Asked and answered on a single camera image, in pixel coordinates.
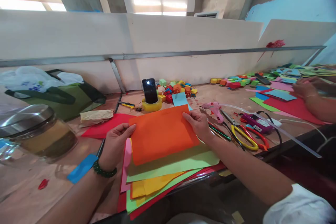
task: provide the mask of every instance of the wooden table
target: wooden table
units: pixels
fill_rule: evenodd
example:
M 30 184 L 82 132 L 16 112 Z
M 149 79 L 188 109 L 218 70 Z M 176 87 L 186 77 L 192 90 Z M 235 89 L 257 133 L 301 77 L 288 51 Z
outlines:
M 255 92 L 246 91 L 246 88 L 237 90 L 229 90 L 219 85 L 203 84 L 196 86 L 198 93 L 196 98 L 188 98 L 190 106 L 194 110 L 199 110 L 203 103 L 219 102 L 220 104 L 231 104 L 246 109 L 250 112 L 260 110 L 266 111 L 272 118 L 279 120 L 284 117 L 269 112 L 253 102 L 249 97 L 255 97 Z M 112 94 L 107 96 L 104 105 L 98 107 L 98 110 L 114 109 L 120 94 Z M 122 96 L 121 101 L 138 104 L 144 97 L 143 91 L 131 91 Z M 173 104 L 163 103 L 162 109 L 173 107 Z M 233 113 L 240 113 L 236 109 L 223 107 L 223 109 L 232 117 L 237 116 Z M 210 110 L 202 110 L 201 112 L 210 114 Z M 144 111 L 137 112 L 127 107 L 119 106 L 118 113 L 125 113 L 140 116 Z M 79 118 L 69 122 L 71 128 L 80 136 L 86 129 L 79 128 Z M 209 121 L 217 124 L 217 121 L 209 116 Z M 228 135 L 228 131 L 224 126 L 219 126 Z M 302 135 L 310 130 L 311 126 L 295 122 L 283 121 L 282 129 L 286 130 L 293 136 Z M 273 132 L 267 136 L 270 147 L 279 144 L 278 135 Z M 288 141 L 288 137 L 282 135 L 283 142 Z M 73 184 L 67 180 L 67 175 L 90 153 L 96 154 L 100 146 L 101 140 L 92 138 L 78 137 L 76 147 L 64 158 L 53 163 L 46 164 L 43 160 L 38 160 L 29 169 L 18 169 L 0 165 L 0 220 L 2 223 L 15 224 L 33 224 L 36 223 L 66 192 L 70 190 Z M 121 161 L 117 166 L 118 173 L 110 185 L 110 189 L 105 195 L 105 199 L 97 208 L 96 214 L 91 222 L 105 218 L 117 212 L 117 202 L 120 188 L 121 178 Z M 49 179 L 49 184 L 43 190 L 38 190 L 38 186 L 43 179 Z

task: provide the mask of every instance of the glue gun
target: glue gun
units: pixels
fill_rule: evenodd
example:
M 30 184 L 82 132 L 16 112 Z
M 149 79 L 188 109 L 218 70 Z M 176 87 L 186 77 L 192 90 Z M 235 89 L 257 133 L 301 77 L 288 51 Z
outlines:
M 212 113 L 215 114 L 216 118 L 217 118 L 217 122 L 219 124 L 224 122 L 224 118 L 222 116 L 222 114 L 220 113 L 219 109 L 221 108 L 221 106 L 219 105 L 218 102 L 211 102 L 211 103 L 204 103 L 201 106 L 202 108 L 206 108 L 206 109 L 210 109 Z

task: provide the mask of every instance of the metal lid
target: metal lid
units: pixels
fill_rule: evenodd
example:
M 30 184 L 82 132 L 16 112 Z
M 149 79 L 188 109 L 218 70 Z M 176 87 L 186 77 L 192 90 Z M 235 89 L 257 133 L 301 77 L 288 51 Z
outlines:
M 45 104 L 30 105 L 0 114 L 0 138 L 9 137 L 48 120 L 54 111 Z

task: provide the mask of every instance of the phone screen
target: phone screen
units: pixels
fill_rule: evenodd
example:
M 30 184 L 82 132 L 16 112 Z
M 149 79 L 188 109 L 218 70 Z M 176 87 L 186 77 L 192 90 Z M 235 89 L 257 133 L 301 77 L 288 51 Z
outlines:
M 156 94 L 155 80 L 143 79 L 142 86 L 145 93 L 145 101 L 149 104 L 156 103 L 158 101 L 158 95 Z

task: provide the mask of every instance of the person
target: person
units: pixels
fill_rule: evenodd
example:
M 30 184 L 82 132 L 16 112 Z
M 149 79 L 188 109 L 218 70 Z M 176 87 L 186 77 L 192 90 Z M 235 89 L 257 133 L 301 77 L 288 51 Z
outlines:
M 234 144 L 214 136 L 208 127 L 206 115 L 190 111 L 183 117 L 191 124 L 196 135 L 206 143 L 227 168 L 257 197 L 270 206 L 263 223 L 335 223 L 336 211 L 323 198 L 309 192 L 288 177 Z M 121 124 L 108 132 L 99 166 L 111 172 L 121 158 L 126 139 L 136 125 Z M 84 224 L 90 221 L 108 178 L 91 169 L 65 194 L 39 221 L 38 224 Z M 197 222 L 213 223 L 205 218 Z
M 336 85 L 329 84 L 318 77 L 299 79 L 296 84 L 293 84 L 294 92 L 304 99 L 307 109 L 316 118 L 336 123 L 336 100 L 320 96 L 318 89 L 330 96 L 336 96 Z

